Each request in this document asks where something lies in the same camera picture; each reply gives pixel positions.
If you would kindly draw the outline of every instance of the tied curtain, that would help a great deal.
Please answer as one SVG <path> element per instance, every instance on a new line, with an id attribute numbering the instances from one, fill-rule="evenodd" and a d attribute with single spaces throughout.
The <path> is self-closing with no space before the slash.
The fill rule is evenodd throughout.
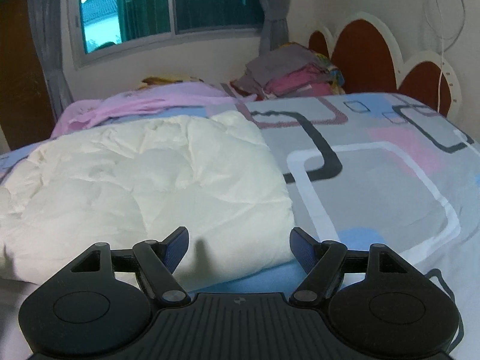
<path id="1" fill-rule="evenodd" d="M 57 122 L 74 102 L 63 74 L 60 0 L 28 0 L 28 20 Z"/>
<path id="2" fill-rule="evenodd" d="M 170 32 L 168 0 L 117 0 L 122 42 Z"/>
<path id="3" fill-rule="evenodd" d="M 260 54 L 275 50 L 289 41 L 287 13 L 290 0 L 260 0 L 265 13 L 260 38 Z"/>

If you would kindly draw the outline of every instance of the pink blanket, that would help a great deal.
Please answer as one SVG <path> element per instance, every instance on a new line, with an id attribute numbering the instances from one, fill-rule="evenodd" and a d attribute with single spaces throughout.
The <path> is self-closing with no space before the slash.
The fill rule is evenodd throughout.
<path id="1" fill-rule="evenodd" d="M 183 82 L 119 93 L 106 100 L 79 100 L 61 115 L 51 137 L 94 127 L 110 117 L 156 114 L 171 107 L 250 102 L 255 96 L 236 99 L 202 82 Z"/>

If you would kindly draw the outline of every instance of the folded comforter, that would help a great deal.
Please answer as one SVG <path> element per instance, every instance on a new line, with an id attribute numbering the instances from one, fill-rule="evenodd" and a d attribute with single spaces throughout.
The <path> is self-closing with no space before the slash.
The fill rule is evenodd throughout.
<path id="1" fill-rule="evenodd" d="M 190 247 L 174 276 L 189 291 L 292 258 L 284 178 L 239 112 L 97 127 L 39 146 L 0 187 L 1 275 L 41 284 L 95 242 L 126 249 L 178 226 Z"/>

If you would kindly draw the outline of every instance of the gray curtain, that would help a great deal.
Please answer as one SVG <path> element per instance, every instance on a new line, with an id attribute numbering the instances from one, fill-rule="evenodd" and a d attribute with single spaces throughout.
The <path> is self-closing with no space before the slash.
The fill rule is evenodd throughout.
<path id="1" fill-rule="evenodd" d="M 260 4 L 265 12 L 260 39 L 260 54 L 264 54 L 289 41 L 287 13 L 290 0 L 260 0 Z"/>
<path id="2" fill-rule="evenodd" d="M 57 121 L 63 110 L 73 103 L 62 68 L 60 0 L 28 0 L 28 19 Z"/>

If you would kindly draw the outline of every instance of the wooden door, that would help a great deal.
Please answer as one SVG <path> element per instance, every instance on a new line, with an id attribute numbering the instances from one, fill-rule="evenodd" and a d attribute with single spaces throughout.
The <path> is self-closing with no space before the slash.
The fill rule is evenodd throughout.
<path id="1" fill-rule="evenodd" d="M 54 127 L 27 0 L 0 0 L 0 126 L 11 150 L 47 139 Z"/>

